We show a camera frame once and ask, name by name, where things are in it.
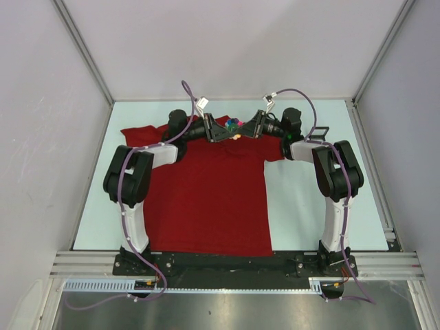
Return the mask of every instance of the red t-shirt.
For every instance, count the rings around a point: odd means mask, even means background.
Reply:
[[[122,133],[128,146],[146,146],[159,142],[166,129]],[[264,161],[282,158],[280,140],[270,136],[189,142],[183,160],[151,174],[144,218],[152,251],[272,255]]]

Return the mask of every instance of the light blue table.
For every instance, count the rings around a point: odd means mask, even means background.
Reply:
[[[315,106],[318,125],[330,126],[327,141],[350,141],[364,171],[365,183],[355,198],[351,213],[350,246],[352,250],[387,250],[384,231],[345,102],[317,100]],[[273,112],[281,118],[287,107],[302,111],[302,131],[304,134],[308,132],[313,122],[309,104],[300,100],[277,100]],[[76,236],[75,250],[119,249],[122,241],[120,211],[102,189],[102,182],[116,147],[125,144],[120,130],[146,125],[160,126],[168,121],[168,114],[174,109],[183,109],[189,114],[190,102],[115,103]],[[215,118],[229,115],[246,121],[257,109],[265,109],[262,100],[211,101],[205,112],[212,113]],[[318,190],[314,167],[288,160],[266,162],[265,180],[273,250],[316,250],[324,229],[325,202]]]

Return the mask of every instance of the white wall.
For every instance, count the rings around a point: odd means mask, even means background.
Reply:
[[[47,278],[56,251],[66,248],[109,108],[50,1],[4,1],[0,45],[5,329],[20,297]]]
[[[440,1],[415,4],[359,108],[398,234],[440,307]]]
[[[116,100],[351,97],[404,0],[66,0]]]

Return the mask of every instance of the black mounting plate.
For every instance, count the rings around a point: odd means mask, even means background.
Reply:
[[[122,254],[115,258],[113,275],[155,275],[134,254]],[[169,287],[179,289],[308,289],[309,277],[340,278],[343,264],[320,272],[316,255],[305,256],[296,251],[274,252],[273,256],[264,257],[149,252],[144,257],[160,268]],[[349,260],[355,263],[354,257]]]
[[[358,266],[354,256],[349,256],[351,269],[355,275],[358,276]],[[317,255],[304,255],[297,254],[295,256],[296,274],[298,277],[341,277],[342,268],[350,274],[344,261],[327,266],[326,269],[318,268],[318,256]]]

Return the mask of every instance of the purple cable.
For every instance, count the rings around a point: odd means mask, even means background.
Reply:
[[[277,91],[277,94],[281,94],[284,93],[286,91],[295,91],[296,93],[301,94],[302,96],[304,96],[304,98],[307,100],[307,102],[310,104],[311,109],[313,110],[313,126],[310,129],[309,134],[307,134],[304,138],[304,141],[306,141],[307,139],[310,138],[310,136],[313,134],[313,132],[316,129],[316,123],[318,121],[318,116],[316,115],[316,109],[314,106],[314,103],[310,100],[309,96],[307,96],[305,93],[303,93],[302,91],[300,91],[299,89],[296,88],[285,88],[285,89],[281,89],[280,91]]]
[[[314,132],[315,128],[316,128],[316,124],[318,121],[317,115],[316,115],[316,109],[315,106],[313,104],[313,102],[310,100],[310,98],[303,93],[302,91],[300,91],[299,89],[294,89],[294,88],[286,88],[286,89],[281,89],[280,91],[277,91],[277,94],[281,94],[284,93],[286,91],[295,91],[296,93],[301,94],[302,96],[304,96],[304,98],[307,100],[307,102],[310,104],[311,109],[313,110],[313,126],[310,129],[310,132],[305,136],[304,141],[307,143],[314,143],[314,144],[324,144],[326,146],[329,146],[331,148],[331,150],[333,151],[333,153],[336,156],[336,159],[338,160],[339,165],[341,166],[341,171],[342,174],[344,175],[345,178],[345,182],[347,184],[347,188],[348,188],[348,193],[347,196],[345,198],[345,204],[348,205],[349,200],[351,198],[351,185],[350,185],[350,179],[349,179],[349,175],[347,174],[347,170],[345,169],[344,163],[342,162],[341,156],[339,155],[338,150],[336,149],[336,147],[334,145],[332,145],[331,143],[328,142],[321,142],[321,141],[312,141],[312,140],[308,140],[311,136],[311,134]],[[344,262],[345,265],[347,267],[347,269],[350,271],[350,275],[351,277],[353,277],[353,280],[355,281],[357,287],[359,287],[359,290],[366,296],[366,298],[363,297],[357,297],[357,296],[347,296],[347,297],[342,297],[342,298],[335,298],[335,299],[328,299],[324,293],[322,293],[322,297],[328,301],[328,300],[363,300],[366,301],[368,303],[374,304],[376,305],[376,301],[368,294],[368,292],[366,292],[366,290],[364,289],[364,287],[362,286],[362,284],[360,283],[360,281],[358,280],[358,278],[356,277],[354,271],[351,269],[350,267],[350,262],[349,259],[347,258],[347,255],[345,254],[345,249],[344,249],[344,236],[345,236],[345,232],[347,231],[347,225],[349,222],[349,213],[348,213],[348,209],[344,208],[344,221],[342,223],[342,232],[341,232],[341,239],[340,239],[340,245],[341,245],[341,250],[342,250],[342,256],[344,257]]]
[[[172,141],[175,141],[176,139],[180,138],[183,134],[185,134],[185,132],[189,129],[191,123],[193,122],[193,118],[194,118],[194,114],[195,114],[195,97],[193,95],[193,92],[191,91],[190,86],[188,85],[188,83],[185,80],[181,81],[181,85],[184,88],[185,92],[189,95],[190,99],[191,99],[191,116],[190,119],[188,121],[188,123],[186,124],[185,128],[179,133],[177,134],[175,137],[172,137],[171,139],[162,142],[162,143],[157,143],[157,144],[152,144],[150,146],[141,146],[138,148],[132,148],[129,153],[127,154],[127,156],[124,159],[124,162],[122,163],[122,168],[121,168],[121,173],[119,175],[119,181],[118,181],[118,203],[121,207],[121,220],[122,220],[122,229],[124,232],[124,237],[128,238],[129,237],[129,233],[127,230],[127,224],[125,222],[125,207],[124,207],[124,203],[122,202],[122,182],[124,179],[124,174],[125,174],[125,170],[127,169],[129,160],[131,158],[131,156],[134,154],[134,152],[136,151],[142,151],[148,148],[155,148],[157,146],[162,146],[163,144],[166,143],[170,143]],[[129,244],[129,247],[132,249],[133,253],[146,265],[148,265],[150,268],[152,268],[153,270],[155,270],[160,278],[164,281],[164,287],[162,288],[162,290],[155,296],[147,296],[145,298],[139,298],[139,297],[135,297],[135,300],[141,300],[141,301],[150,301],[150,300],[155,300],[158,299],[162,294],[164,294],[164,292],[166,291],[166,288],[168,287],[168,283],[166,281],[166,277],[165,275],[160,271],[160,269],[156,266],[154,266],[152,263],[148,262],[137,250],[136,248],[133,246],[131,240],[127,239],[127,243]],[[67,301],[67,297],[64,300],[65,305],[74,310],[74,311],[86,311],[88,309],[93,309],[95,307],[101,306],[102,304],[107,303],[110,300],[114,300],[114,299],[118,299],[118,298],[122,298],[122,297],[129,297],[130,295],[128,294],[118,294],[116,296],[112,296],[112,297],[108,297],[100,302],[97,302],[95,304],[92,304],[90,306],[86,306],[86,307],[75,307],[69,304],[69,302]]]

